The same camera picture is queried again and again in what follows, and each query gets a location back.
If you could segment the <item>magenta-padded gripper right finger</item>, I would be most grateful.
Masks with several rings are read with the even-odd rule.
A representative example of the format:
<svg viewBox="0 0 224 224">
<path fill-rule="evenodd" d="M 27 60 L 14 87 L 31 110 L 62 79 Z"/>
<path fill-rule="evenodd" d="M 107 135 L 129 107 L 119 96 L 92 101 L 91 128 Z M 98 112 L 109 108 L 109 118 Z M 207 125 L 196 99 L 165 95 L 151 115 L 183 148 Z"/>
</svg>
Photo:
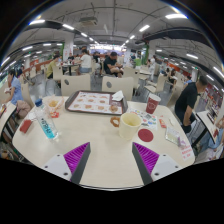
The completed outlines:
<svg viewBox="0 0 224 224">
<path fill-rule="evenodd" d="M 132 153 L 136 160 L 144 185 L 152 183 L 182 169 L 182 167 L 169 155 L 159 155 L 138 143 L 132 144 Z"/>
</svg>

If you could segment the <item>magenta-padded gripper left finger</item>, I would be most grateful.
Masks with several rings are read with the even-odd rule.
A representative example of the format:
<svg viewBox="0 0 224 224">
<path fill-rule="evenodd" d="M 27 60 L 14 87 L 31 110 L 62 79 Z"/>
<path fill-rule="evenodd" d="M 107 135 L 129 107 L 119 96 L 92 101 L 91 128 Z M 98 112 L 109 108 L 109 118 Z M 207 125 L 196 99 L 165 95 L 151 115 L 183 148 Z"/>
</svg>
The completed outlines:
<svg viewBox="0 0 224 224">
<path fill-rule="evenodd" d="M 79 185 L 90 152 L 90 143 L 84 143 L 66 154 L 54 155 L 42 169 Z"/>
</svg>

